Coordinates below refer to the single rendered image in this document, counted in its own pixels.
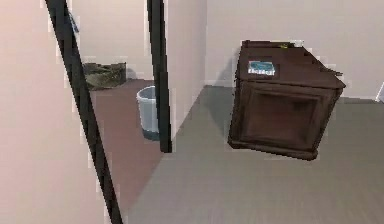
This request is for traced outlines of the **pale blue waste bin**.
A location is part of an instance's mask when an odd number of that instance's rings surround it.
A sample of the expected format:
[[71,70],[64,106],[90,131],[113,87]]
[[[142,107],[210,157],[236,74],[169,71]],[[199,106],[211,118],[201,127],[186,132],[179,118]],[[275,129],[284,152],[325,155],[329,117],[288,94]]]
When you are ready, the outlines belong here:
[[146,139],[158,141],[159,129],[156,107],[156,93],[154,86],[147,86],[136,94],[140,123],[143,136]]

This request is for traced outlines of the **blue white book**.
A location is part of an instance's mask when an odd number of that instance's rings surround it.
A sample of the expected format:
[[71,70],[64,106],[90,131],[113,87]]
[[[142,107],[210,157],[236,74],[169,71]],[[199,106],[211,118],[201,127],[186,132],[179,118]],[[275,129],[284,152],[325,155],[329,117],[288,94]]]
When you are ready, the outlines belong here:
[[248,72],[250,74],[273,76],[275,74],[275,68],[272,62],[249,61]]

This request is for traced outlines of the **dark brown wooden cabinet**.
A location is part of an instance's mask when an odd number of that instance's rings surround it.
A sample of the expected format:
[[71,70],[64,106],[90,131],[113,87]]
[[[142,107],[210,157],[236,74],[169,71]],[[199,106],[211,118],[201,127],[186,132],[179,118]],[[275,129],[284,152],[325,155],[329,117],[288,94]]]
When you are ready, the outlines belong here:
[[[280,48],[281,44],[289,48]],[[249,61],[272,62],[275,74],[250,74]],[[235,72],[228,144],[234,149],[315,159],[345,88],[341,75],[292,42],[244,40]]]

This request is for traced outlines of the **dark green mottled box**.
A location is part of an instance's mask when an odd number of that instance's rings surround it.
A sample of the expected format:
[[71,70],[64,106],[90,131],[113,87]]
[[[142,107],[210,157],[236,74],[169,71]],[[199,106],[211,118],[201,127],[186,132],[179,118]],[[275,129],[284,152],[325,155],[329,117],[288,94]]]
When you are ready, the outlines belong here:
[[124,84],[127,80],[125,63],[84,63],[83,71],[90,91],[112,89]]

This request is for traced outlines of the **black door frame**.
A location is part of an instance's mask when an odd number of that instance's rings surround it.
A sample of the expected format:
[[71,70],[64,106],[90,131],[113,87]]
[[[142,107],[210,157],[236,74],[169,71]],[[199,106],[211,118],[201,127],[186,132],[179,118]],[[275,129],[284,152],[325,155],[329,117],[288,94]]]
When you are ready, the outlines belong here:
[[[172,151],[164,0],[146,0],[160,151]],[[45,0],[111,224],[124,224],[66,0]]]

